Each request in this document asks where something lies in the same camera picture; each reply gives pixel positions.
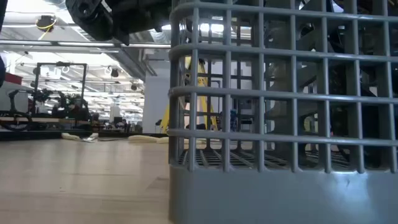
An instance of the wire grid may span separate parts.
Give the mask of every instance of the wire grid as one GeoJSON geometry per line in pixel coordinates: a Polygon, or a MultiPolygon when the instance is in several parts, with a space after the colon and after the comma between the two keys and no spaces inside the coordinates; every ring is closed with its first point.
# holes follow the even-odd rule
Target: wire grid
{"type": "Polygon", "coordinates": [[[387,0],[374,0],[373,15],[358,15],[356,0],[346,0],[345,13],[337,14],[326,11],[326,1],[310,1],[303,10],[298,10],[297,2],[294,0],[268,0],[264,6],[264,0],[256,1],[252,5],[236,5],[232,0],[224,3],[190,1],[177,4],[174,1],[174,10],[170,15],[172,26],[172,50],[170,51],[171,62],[171,82],[170,82],[170,124],[169,124],[169,154],[172,164],[182,164],[190,171],[198,166],[208,167],[210,164],[220,166],[225,172],[229,172],[232,167],[250,167],[263,172],[270,167],[284,166],[293,172],[301,170],[299,161],[299,144],[318,144],[319,152],[306,152],[306,156],[316,159],[317,164],[325,170],[332,171],[332,161],[341,167],[349,165],[359,172],[365,172],[364,146],[375,146],[382,149],[386,160],[387,168],[391,172],[397,170],[396,158],[396,131],[394,126],[394,105],[398,104],[392,95],[391,83],[391,63],[398,62],[398,58],[390,55],[389,24],[398,23],[398,18],[389,17],[387,10],[387,0]],[[224,29],[222,35],[222,45],[211,42],[211,32],[208,34],[208,42],[200,42],[200,34],[197,27],[200,25],[201,16],[211,14],[212,16],[223,17],[224,27],[231,27],[233,16],[237,18],[237,23],[250,18],[251,21],[251,46],[242,46],[242,40],[237,33],[234,44],[231,38],[231,30],[224,29]],[[180,22],[189,18],[192,22],[191,41],[187,44],[183,31],[180,31],[180,22]],[[279,49],[268,47],[264,44],[264,28],[268,21],[284,21],[287,23],[285,33],[287,41],[279,49]],[[303,23],[312,21],[318,25],[318,29],[313,31],[313,39],[317,51],[302,50],[301,45],[297,45],[297,27],[303,23]],[[345,51],[344,53],[334,53],[328,51],[328,35],[330,24],[345,25],[345,51]],[[361,55],[359,52],[358,24],[367,22],[377,23],[374,26],[378,34],[378,43],[374,46],[374,55],[361,55]],[[181,76],[184,68],[181,66],[181,58],[186,55],[192,56],[191,83],[183,86],[181,76]],[[206,58],[208,65],[211,60],[223,61],[223,74],[211,74],[211,66],[208,67],[207,74],[198,74],[198,59],[206,58]],[[240,89],[240,61],[242,58],[250,58],[252,65],[252,90],[240,89]],[[238,62],[238,74],[231,76],[231,61],[238,62]],[[264,78],[264,62],[271,60],[283,60],[286,65],[286,79],[284,88],[272,88],[268,76],[264,78]],[[319,68],[315,74],[297,76],[298,61],[311,61],[319,68]],[[330,95],[329,92],[329,67],[334,61],[344,61],[346,64],[346,95],[330,95]],[[369,63],[377,67],[377,97],[361,96],[360,85],[360,63],[369,63]],[[212,77],[222,77],[222,88],[197,87],[197,77],[205,76],[211,83],[212,77]],[[238,79],[238,87],[231,88],[231,79],[238,79]],[[307,83],[309,79],[315,78],[317,81],[316,94],[306,94],[298,90],[298,86],[307,83]],[[183,113],[178,107],[178,97],[190,95],[190,129],[182,129],[183,113]],[[223,113],[222,131],[199,131],[196,130],[197,123],[197,96],[204,95],[208,100],[212,96],[223,98],[223,111],[231,108],[231,97],[233,98],[252,98],[255,101],[253,107],[253,133],[235,133],[230,131],[230,114],[223,113]],[[270,133],[264,129],[265,122],[268,124],[271,116],[270,100],[285,102],[284,122],[275,120],[275,129],[280,129],[281,134],[270,133]],[[298,107],[299,101],[309,101],[316,104],[316,107],[308,109],[306,106],[298,107]],[[331,103],[347,104],[348,110],[348,136],[336,137],[330,134],[330,108],[331,103]],[[367,139],[363,136],[362,104],[372,104],[379,107],[379,128],[380,139],[367,139]],[[299,118],[310,111],[317,110],[318,114],[318,136],[299,135],[299,118]],[[182,138],[189,138],[188,151],[183,151],[182,138]],[[210,139],[218,138],[222,140],[221,150],[197,150],[196,139],[205,138],[207,148],[211,149],[210,139]],[[231,140],[253,141],[251,151],[231,151],[229,150],[231,140]],[[264,152],[264,142],[278,142],[275,151],[284,155],[284,163],[275,163],[267,158],[269,153],[264,152]],[[350,146],[351,164],[347,164],[344,159],[336,158],[336,154],[331,152],[332,144],[350,146]]]}

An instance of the red object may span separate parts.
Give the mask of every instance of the red object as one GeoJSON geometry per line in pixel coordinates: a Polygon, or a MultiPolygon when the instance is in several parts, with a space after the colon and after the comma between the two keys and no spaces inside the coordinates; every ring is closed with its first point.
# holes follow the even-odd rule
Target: red object
{"type": "Polygon", "coordinates": [[[5,81],[9,82],[9,83],[14,83],[14,84],[17,84],[17,85],[21,85],[22,84],[22,77],[19,77],[17,75],[13,75],[11,73],[6,73],[5,81]]]}

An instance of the ceiling pipe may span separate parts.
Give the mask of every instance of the ceiling pipe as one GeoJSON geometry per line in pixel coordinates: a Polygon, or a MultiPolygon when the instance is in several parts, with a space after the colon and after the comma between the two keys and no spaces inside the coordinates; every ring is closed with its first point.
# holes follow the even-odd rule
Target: ceiling pipe
{"type": "MultiPolygon", "coordinates": [[[[57,27],[79,27],[76,24],[59,24],[56,23],[57,27]]],[[[8,27],[8,28],[29,28],[29,27],[36,27],[35,24],[31,23],[31,22],[4,22],[3,23],[3,27],[8,27]]]]}
{"type": "MultiPolygon", "coordinates": [[[[22,81],[34,82],[34,78],[23,78],[22,81]]],[[[52,83],[73,83],[73,82],[82,82],[81,80],[57,80],[57,79],[46,79],[40,78],[40,82],[52,82],[52,83]]],[[[86,80],[85,83],[97,83],[97,84],[121,84],[119,80],[117,81],[102,81],[102,80],[86,80]]]]}
{"type": "Polygon", "coordinates": [[[95,48],[133,48],[133,49],[170,49],[170,44],[131,43],[124,45],[119,43],[104,42],[67,42],[67,41],[43,41],[43,40],[0,40],[0,45],[29,45],[29,46],[56,46],[56,47],[95,47],[95,48]]]}
{"type": "Polygon", "coordinates": [[[116,54],[120,49],[93,49],[93,48],[65,48],[65,47],[33,47],[28,45],[0,45],[0,51],[13,51],[13,52],[52,52],[52,53],[70,53],[70,54],[116,54]]]}

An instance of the white pillar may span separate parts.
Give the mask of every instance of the white pillar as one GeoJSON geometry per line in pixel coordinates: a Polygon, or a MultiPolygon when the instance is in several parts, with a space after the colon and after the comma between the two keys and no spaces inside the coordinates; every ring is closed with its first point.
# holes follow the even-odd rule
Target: white pillar
{"type": "Polygon", "coordinates": [[[159,133],[155,123],[163,118],[166,107],[169,104],[169,89],[169,76],[146,76],[145,105],[142,117],[143,133],[159,133]]]}
{"type": "Polygon", "coordinates": [[[111,106],[111,112],[109,114],[109,122],[113,122],[115,117],[120,117],[120,107],[113,104],[111,106]]]}

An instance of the gray wall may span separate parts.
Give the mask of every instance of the gray wall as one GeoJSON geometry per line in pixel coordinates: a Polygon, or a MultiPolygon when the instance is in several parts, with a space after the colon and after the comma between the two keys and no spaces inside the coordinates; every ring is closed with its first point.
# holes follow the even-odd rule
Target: gray wall
{"type": "Polygon", "coordinates": [[[142,117],[142,131],[144,133],[159,133],[159,127],[155,130],[155,123],[163,118],[166,106],[169,103],[169,89],[169,76],[146,76],[145,105],[142,117]]]}

